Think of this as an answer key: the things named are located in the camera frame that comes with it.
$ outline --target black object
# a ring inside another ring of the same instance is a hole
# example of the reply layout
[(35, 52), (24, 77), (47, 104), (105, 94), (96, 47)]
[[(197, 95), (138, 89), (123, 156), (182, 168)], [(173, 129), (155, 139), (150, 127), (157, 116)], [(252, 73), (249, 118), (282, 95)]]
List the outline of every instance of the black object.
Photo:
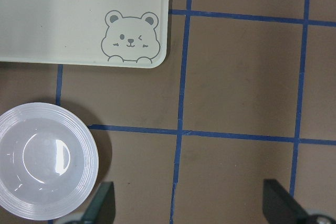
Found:
[(112, 224), (116, 216), (113, 182), (103, 182), (81, 220), (66, 224)]
[(336, 224), (324, 215), (309, 215), (275, 179), (264, 180), (263, 213), (269, 224)]

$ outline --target blue grid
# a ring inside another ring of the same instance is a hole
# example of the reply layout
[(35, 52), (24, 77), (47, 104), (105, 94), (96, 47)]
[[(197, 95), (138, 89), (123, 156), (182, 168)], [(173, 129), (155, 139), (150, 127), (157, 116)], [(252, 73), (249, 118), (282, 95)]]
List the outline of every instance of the blue grid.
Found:
[[(114, 125), (97, 125), (97, 124), (88, 126), (88, 128), (91, 130), (124, 131), (124, 132), (176, 135), (176, 150), (175, 150), (175, 159), (174, 159), (174, 176), (173, 176), (173, 186), (172, 186), (170, 224), (174, 223), (173, 217), (174, 217), (174, 209), (175, 209), (175, 191), (176, 191), (177, 183), (179, 182), (178, 175), (179, 175), (179, 170), (180, 170), (180, 157), (181, 157), (181, 147), (182, 147), (182, 137), (183, 136), (195, 135), (195, 136), (203, 136), (203, 137), (235, 138), (239, 140), (251, 140), (251, 141), (270, 141), (270, 142), (292, 143), (293, 144), (293, 156), (292, 156), (292, 169), (291, 169), (291, 180), (290, 180), (290, 193), (292, 195), (294, 195), (294, 192), (295, 192), (299, 145), (300, 144), (317, 144), (317, 145), (336, 146), (335, 140), (318, 140), (318, 139), (300, 138), (300, 124), (301, 124), (303, 85), (304, 85), (305, 64), (306, 64), (308, 27), (309, 26), (336, 27), (336, 22), (310, 20), (309, 19), (309, 3), (310, 3), (310, 0), (304, 0), (303, 19), (295, 19), (295, 18), (280, 18), (280, 17), (268, 17), (268, 16), (258, 16), (258, 15), (197, 11), (197, 10), (192, 10), (192, 0), (186, 0), (186, 10), (172, 9), (169, 11), (169, 13), (172, 15), (185, 16), (182, 63), (181, 63), (181, 77), (180, 77), (180, 95), (179, 95), (179, 102), (178, 102), (179, 111), (178, 111), (177, 130), (114, 126)], [(186, 80), (186, 66), (187, 66), (187, 56), (188, 56), (190, 21), (191, 21), (192, 16), (202, 16), (202, 17), (210, 17), (210, 18), (232, 18), (232, 19), (242, 19), (242, 20), (254, 20), (254, 21), (260, 21), (260, 22), (279, 22), (279, 23), (301, 24), (302, 25), (301, 58), (300, 58), (297, 112), (296, 112), (296, 125), (295, 125), (294, 137), (249, 135), (249, 134), (206, 132), (206, 131), (189, 131), (189, 130), (183, 129), (184, 91), (185, 91), (185, 80)], [(62, 72), (63, 72), (63, 65), (58, 65), (57, 90), (56, 90), (56, 101), (55, 101), (55, 103), (58, 106), (61, 106)], [(48, 221), (48, 224), (53, 224), (53, 221), (52, 220)]]

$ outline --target bear drawing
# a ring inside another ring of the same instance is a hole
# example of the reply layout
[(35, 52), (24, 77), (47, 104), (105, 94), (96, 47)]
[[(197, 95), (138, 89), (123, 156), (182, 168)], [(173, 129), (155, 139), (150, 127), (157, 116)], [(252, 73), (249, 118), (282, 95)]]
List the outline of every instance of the bear drawing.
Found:
[(155, 29), (159, 18), (151, 12), (139, 17), (123, 17), (117, 10), (106, 14), (105, 22), (108, 25), (104, 39), (101, 41), (101, 50), (108, 57), (119, 58), (122, 62), (138, 63), (152, 59), (160, 52), (160, 43)]

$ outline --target cartoon bear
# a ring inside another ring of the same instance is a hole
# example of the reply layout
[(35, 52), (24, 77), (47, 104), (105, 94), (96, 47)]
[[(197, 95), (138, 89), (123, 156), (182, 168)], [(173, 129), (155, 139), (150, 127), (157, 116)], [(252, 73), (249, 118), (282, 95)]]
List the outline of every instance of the cartoon bear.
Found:
[(123, 17), (117, 10), (106, 14), (108, 25), (101, 50), (108, 57), (117, 57), (125, 61), (138, 63), (146, 60), (152, 63), (160, 52), (160, 43), (156, 36), (159, 18), (151, 12), (138, 17)]

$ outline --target metal screw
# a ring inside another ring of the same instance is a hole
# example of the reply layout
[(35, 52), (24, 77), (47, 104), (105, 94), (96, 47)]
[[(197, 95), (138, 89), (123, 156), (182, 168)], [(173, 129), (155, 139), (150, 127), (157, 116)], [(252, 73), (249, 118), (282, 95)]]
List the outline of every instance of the metal screw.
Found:
[(326, 217), (318, 217), (316, 220), (317, 224), (331, 224), (331, 221), (329, 219), (327, 219)]

